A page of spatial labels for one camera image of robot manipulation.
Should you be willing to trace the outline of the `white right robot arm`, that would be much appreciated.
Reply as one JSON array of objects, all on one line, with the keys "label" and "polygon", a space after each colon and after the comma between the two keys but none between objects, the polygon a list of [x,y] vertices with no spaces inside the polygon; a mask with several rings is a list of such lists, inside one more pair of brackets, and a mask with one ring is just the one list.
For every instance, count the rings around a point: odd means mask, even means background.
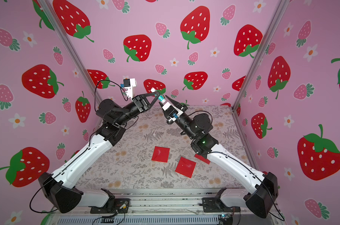
[{"label": "white right robot arm", "polygon": [[211,114],[201,111],[191,118],[186,114],[188,109],[186,105],[168,96],[160,95],[158,99],[167,123],[169,125],[175,123],[181,128],[181,134],[191,139],[191,148],[194,152],[221,167],[246,189],[247,192],[239,200],[230,197],[229,192],[223,191],[220,195],[222,204],[226,207],[246,207],[254,215],[266,218],[276,206],[275,201],[279,195],[277,177],[271,172],[263,173],[247,165],[212,137]]}]

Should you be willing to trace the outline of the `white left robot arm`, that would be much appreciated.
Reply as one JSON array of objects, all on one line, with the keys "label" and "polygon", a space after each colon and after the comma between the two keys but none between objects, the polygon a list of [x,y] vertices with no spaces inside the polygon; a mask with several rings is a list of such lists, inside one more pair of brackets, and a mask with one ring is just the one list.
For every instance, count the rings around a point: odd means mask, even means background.
[{"label": "white left robot arm", "polygon": [[159,92],[137,95],[131,103],[120,107],[105,99],[96,111],[103,123],[79,152],[53,173],[44,173],[38,179],[45,197],[61,212],[68,213],[76,207],[92,207],[96,212],[110,212],[116,206],[115,196],[107,189],[81,191],[76,183],[93,163],[115,146],[126,132],[125,124],[151,109],[160,97]]}]

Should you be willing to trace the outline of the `red envelope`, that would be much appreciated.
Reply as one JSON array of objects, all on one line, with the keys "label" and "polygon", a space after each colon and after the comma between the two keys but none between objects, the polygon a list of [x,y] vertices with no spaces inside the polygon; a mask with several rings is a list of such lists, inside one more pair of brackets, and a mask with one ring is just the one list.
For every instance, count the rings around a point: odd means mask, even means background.
[{"label": "red envelope", "polygon": [[208,164],[208,165],[210,164],[210,161],[209,161],[208,159],[204,158],[204,157],[201,156],[201,155],[195,154],[194,157],[197,158],[197,159],[199,159],[200,161],[202,161],[202,162]]},{"label": "red envelope", "polygon": [[152,161],[167,163],[169,160],[170,148],[156,146],[152,155]]},{"label": "red envelope", "polygon": [[191,178],[195,167],[196,167],[196,162],[186,159],[184,157],[181,157],[175,169],[175,172],[185,177]]}]

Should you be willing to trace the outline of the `green white glue stick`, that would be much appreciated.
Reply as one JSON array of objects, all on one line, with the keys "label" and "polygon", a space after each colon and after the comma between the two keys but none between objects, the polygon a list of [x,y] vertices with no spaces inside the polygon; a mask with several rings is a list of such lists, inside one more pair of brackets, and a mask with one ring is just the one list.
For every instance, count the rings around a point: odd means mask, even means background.
[{"label": "green white glue stick", "polygon": [[165,99],[164,96],[160,93],[159,90],[156,90],[155,88],[151,88],[151,92],[158,92],[158,93],[159,93],[159,95],[158,95],[159,102],[162,103],[162,104],[165,104],[166,99]]}]

